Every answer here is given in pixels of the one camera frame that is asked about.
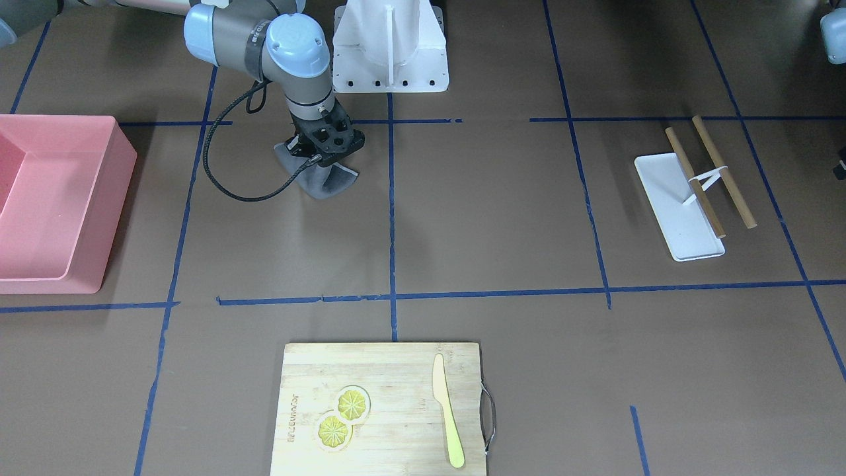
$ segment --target knife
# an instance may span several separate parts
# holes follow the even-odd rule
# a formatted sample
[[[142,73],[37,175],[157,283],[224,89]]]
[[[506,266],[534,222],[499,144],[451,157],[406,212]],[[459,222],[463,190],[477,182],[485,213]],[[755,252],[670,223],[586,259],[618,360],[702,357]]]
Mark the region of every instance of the knife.
[[[452,464],[453,468],[461,468],[464,466],[464,448],[461,447],[459,429],[455,426],[453,406],[449,403],[447,375],[443,370],[443,354],[435,354],[435,362],[431,366],[431,388],[435,394],[435,400],[441,404],[443,409],[443,426],[447,430],[449,464]]]

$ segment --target white mounting plate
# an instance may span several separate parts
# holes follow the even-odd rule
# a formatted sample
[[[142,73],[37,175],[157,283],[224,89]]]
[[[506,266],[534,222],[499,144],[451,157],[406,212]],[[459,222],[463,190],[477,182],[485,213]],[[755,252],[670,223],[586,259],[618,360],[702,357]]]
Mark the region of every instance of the white mounting plate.
[[[345,9],[346,6],[335,9],[336,34]],[[443,11],[440,7],[433,6],[431,9],[443,33]],[[359,45],[333,45],[332,84],[337,92],[442,92],[449,86],[444,49],[418,48],[413,58],[396,65],[394,84],[391,85],[387,66],[371,62]]]
[[[725,254],[726,248],[714,234],[699,201],[684,205],[693,190],[675,153],[641,156],[634,160],[634,166],[674,260]]]

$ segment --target knife handle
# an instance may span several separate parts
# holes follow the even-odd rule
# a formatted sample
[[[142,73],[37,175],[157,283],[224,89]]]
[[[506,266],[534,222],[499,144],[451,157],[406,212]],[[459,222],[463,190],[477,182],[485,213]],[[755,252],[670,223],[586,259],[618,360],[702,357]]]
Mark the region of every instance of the knife handle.
[[[464,466],[464,449],[461,447],[459,429],[455,426],[452,405],[443,408],[443,426],[447,429],[449,464],[453,465],[453,468],[461,468]]]

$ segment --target cutting board handle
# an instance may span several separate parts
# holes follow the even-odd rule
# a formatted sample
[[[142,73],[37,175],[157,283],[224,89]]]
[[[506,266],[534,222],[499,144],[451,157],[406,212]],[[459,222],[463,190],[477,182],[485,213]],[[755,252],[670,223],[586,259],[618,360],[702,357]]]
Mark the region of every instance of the cutting board handle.
[[[494,437],[497,436],[497,406],[493,403],[493,396],[491,396],[491,392],[488,391],[487,387],[485,387],[485,380],[481,381],[481,396],[487,397],[487,400],[491,403],[491,436],[485,437],[485,417],[484,415],[481,415],[481,406],[479,406],[481,434],[485,437],[485,456],[487,456],[488,452],[491,450],[491,443],[493,443]]]

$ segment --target lemon slice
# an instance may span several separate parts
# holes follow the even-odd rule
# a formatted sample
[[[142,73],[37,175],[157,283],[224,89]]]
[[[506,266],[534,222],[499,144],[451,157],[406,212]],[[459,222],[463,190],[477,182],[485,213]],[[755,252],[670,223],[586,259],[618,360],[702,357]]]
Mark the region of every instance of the lemon slice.
[[[338,392],[338,418],[347,424],[358,424],[370,413],[370,396],[357,385],[343,387]]]
[[[340,451],[353,437],[353,427],[341,421],[337,412],[325,413],[317,420],[318,445],[326,451]]]

